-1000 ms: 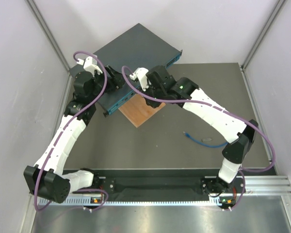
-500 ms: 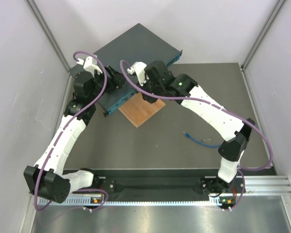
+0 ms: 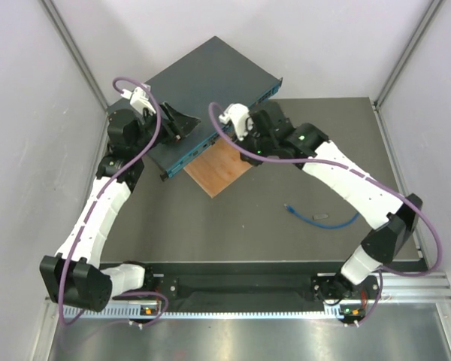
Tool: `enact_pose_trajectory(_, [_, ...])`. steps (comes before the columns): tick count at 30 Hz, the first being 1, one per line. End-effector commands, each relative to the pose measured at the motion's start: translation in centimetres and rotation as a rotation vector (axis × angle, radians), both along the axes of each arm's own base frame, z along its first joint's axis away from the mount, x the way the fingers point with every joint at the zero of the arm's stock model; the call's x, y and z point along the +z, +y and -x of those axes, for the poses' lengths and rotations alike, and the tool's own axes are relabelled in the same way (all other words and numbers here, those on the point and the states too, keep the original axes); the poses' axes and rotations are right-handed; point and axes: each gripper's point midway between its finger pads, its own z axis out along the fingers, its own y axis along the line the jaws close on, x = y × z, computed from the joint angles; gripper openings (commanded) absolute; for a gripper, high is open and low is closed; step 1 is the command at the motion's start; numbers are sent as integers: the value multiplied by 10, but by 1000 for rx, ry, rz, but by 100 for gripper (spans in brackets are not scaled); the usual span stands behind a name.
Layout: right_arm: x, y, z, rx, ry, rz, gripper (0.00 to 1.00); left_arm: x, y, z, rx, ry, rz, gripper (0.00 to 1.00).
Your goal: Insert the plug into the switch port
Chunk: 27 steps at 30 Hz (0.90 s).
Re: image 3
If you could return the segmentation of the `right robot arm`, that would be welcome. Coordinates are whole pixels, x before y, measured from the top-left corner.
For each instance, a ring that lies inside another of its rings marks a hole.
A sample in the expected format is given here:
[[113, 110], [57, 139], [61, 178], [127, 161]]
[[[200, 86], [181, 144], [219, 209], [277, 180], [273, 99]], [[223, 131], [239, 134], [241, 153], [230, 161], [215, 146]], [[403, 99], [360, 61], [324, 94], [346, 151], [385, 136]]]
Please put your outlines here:
[[334, 276], [333, 284], [342, 296], [351, 298], [359, 293], [363, 281], [390, 264], [415, 231], [421, 198], [413, 193], [403, 196], [383, 186], [322, 130], [311, 123], [293, 126], [276, 102], [255, 108], [231, 104], [219, 118], [232, 126], [232, 143], [244, 161], [294, 165], [323, 182], [370, 226], [370, 232]]

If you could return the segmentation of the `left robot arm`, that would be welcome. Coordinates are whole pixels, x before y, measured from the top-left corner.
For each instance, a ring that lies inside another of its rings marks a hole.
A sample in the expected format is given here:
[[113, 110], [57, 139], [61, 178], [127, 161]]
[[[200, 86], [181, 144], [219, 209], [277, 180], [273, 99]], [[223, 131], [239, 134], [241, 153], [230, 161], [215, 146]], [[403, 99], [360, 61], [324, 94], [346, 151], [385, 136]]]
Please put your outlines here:
[[166, 102], [159, 107], [159, 112], [141, 105], [109, 114], [107, 152], [86, 205], [64, 244], [39, 265], [53, 302], [100, 312], [111, 298], [129, 290], [142, 299], [155, 291], [155, 280], [143, 265], [126, 262], [108, 271], [99, 267], [111, 227], [144, 170], [143, 151], [182, 141], [201, 122]]

